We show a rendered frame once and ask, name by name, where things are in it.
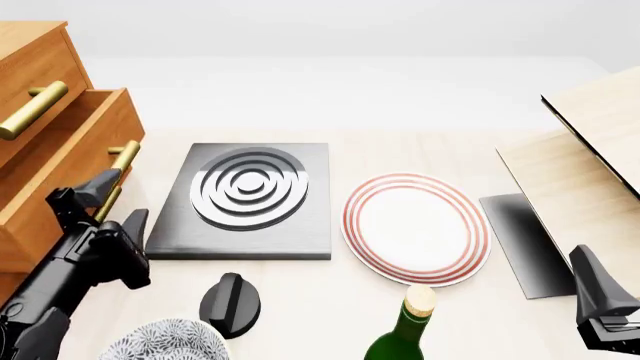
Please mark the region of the white plate with red rings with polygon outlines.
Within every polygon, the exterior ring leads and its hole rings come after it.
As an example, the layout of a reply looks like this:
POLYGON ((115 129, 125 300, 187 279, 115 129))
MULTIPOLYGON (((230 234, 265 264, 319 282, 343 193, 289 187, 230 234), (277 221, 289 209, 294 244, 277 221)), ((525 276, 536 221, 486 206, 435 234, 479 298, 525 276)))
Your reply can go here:
POLYGON ((491 232, 483 211, 460 188, 419 173, 388 173, 351 191, 341 233, 358 260, 401 284, 447 287, 487 262, 491 232))

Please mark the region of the wooden cabinet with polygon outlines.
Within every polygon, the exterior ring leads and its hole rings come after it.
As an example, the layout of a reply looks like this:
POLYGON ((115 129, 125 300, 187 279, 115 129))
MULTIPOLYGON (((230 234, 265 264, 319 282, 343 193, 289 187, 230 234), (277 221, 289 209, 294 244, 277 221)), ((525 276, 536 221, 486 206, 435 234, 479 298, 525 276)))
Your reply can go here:
MULTIPOLYGON (((99 90, 95 89, 95 87, 91 83, 84 65, 82 64, 81 59, 78 56, 78 53, 76 52, 75 47, 71 41, 71 38, 68 35, 66 26, 67 24, 63 21, 0 21, 0 35, 4 35, 6 33, 16 33, 18 35, 17 42, 19 44, 22 44, 24 41, 30 38, 39 38, 42 35, 46 35, 49 32, 53 32, 57 29, 61 30, 62 35, 67 41, 70 50, 72 51, 72 53, 74 53, 76 62, 85 77, 87 85, 89 86, 89 88, 85 91, 99 90)), ((24 279, 33 269, 28 272, 0 271, 0 305, 2 305, 7 301, 7 299, 9 299, 9 296, 11 296, 11 294, 17 289, 17 287, 22 283, 22 281, 24 281, 24 279)))

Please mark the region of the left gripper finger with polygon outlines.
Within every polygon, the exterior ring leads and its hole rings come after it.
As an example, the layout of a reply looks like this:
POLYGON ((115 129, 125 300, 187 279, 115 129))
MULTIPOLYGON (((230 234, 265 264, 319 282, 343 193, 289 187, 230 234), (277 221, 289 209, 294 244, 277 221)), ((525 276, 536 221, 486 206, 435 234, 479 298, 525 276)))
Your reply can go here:
POLYGON ((88 182, 73 188, 74 199, 84 209, 103 206, 121 175, 119 168, 104 170, 88 182))
POLYGON ((148 209, 136 209, 126 218, 122 228, 133 245, 143 249, 144 231, 149 216, 148 209))

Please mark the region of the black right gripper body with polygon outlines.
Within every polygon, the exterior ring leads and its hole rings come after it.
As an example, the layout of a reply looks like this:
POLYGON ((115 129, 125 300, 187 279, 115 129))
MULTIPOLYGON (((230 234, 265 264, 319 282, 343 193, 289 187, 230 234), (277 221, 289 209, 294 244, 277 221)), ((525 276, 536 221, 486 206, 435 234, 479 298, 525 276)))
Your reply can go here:
POLYGON ((576 324, 589 350, 640 355, 640 313, 628 317, 576 316, 576 324))

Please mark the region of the pale wood and black appliance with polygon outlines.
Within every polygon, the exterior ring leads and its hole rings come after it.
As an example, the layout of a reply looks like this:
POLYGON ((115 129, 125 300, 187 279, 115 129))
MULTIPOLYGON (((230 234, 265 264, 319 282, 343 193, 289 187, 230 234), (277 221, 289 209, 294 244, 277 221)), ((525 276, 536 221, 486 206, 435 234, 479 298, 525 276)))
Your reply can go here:
POLYGON ((563 128, 496 152, 561 256, 587 245, 640 297, 640 66, 541 101, 563 128))

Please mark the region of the flat black stove plate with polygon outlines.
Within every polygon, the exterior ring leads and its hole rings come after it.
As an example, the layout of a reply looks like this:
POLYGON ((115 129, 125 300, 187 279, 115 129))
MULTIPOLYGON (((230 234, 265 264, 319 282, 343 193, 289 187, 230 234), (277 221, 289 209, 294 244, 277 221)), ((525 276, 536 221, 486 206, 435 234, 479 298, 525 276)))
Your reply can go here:
POLYGON ((153 260, 330 260, 329 146, 195 143, 146 242, 153 260))

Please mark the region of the deep wooden drawer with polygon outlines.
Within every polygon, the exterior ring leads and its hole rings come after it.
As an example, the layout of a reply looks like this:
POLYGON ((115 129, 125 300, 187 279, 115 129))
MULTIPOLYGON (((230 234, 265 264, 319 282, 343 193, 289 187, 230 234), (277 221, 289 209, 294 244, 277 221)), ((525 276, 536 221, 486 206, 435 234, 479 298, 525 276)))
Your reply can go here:
POLYGON ((108 149, 139 142, 144 130, 128 89, 87 90, 0 167, 0 228, 50 218, 44 198, 111 167, 108 149))

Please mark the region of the low wooden drawer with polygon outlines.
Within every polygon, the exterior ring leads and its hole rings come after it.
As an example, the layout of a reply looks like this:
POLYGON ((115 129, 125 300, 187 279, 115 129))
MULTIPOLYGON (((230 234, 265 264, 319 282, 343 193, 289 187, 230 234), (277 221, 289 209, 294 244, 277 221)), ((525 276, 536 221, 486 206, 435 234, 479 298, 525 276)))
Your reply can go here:
POLYGON ((0 169, 0 271, 28 272, 61 235, 45 198, 80 185, 110 164, 0 169))

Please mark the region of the green bottle with cork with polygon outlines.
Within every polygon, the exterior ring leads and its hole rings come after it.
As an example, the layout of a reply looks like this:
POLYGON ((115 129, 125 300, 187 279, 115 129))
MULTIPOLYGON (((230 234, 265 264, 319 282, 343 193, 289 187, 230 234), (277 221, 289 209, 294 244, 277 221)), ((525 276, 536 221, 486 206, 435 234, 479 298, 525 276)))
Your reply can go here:
POLYGON ((420 339, 436 307, 436 294, 425 284, 408 287, 396 325, 377 338, 364 360, 424 360, 420 339))

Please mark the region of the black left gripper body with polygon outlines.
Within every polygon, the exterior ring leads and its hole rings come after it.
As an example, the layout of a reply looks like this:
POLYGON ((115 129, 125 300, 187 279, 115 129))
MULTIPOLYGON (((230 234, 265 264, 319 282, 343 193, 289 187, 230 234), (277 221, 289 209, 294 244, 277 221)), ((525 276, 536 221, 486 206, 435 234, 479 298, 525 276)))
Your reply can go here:
POLYGON ((133 245, 117 221, 95 221, 74 199, 73 188, 57 188, 46 197, 62 229, 48 251, 49 260, 65 260, 90 272, 93 285, 114 280, 136 290, 151 284, 149 259, 133 245))

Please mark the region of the round black stove knob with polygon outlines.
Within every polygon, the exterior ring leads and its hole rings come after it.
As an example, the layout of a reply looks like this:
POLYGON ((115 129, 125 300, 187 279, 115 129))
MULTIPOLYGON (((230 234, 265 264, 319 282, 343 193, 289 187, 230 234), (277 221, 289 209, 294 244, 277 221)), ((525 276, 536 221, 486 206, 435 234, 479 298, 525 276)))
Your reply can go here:
POLYGON ((223 338, 229 340, 246 334, 257 323, 261 312, 259 293, 241 275, 228 272, 203 296, 199 317, 223 338))

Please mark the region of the plain wooden drawer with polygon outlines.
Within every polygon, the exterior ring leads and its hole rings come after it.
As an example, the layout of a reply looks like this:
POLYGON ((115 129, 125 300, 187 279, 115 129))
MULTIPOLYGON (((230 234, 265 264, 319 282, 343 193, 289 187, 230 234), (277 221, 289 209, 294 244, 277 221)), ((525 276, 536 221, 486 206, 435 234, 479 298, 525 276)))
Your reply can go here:
POLYGON ((16 33, 0 35, 0 123, 33 99, 29 89, 60 81, 68 92, 15 140, 0 139, 0 167, 89 88, 61 30, 17 41, 16 33))

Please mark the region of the patterned grey white bowl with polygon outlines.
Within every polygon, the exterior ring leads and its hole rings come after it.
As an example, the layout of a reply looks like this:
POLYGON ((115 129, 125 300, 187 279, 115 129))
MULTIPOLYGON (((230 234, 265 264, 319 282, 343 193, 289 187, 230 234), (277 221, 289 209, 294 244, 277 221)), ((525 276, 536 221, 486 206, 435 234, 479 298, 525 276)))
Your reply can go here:
POLYGON ((201 320, 167 318, 139 326, 98 360, 232 360, 226 340, 201 320))

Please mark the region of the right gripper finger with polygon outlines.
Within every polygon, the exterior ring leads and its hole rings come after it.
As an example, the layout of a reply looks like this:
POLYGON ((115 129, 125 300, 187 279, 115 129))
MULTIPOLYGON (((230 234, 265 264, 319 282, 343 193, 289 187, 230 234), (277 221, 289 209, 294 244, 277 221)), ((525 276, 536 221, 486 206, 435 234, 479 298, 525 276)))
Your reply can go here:
POLYGON ((578 325, 600 317, 627 317, 640 310, 640 300, 612 278, 587 245, 577 245, 569 259, 576 283, 578 325))

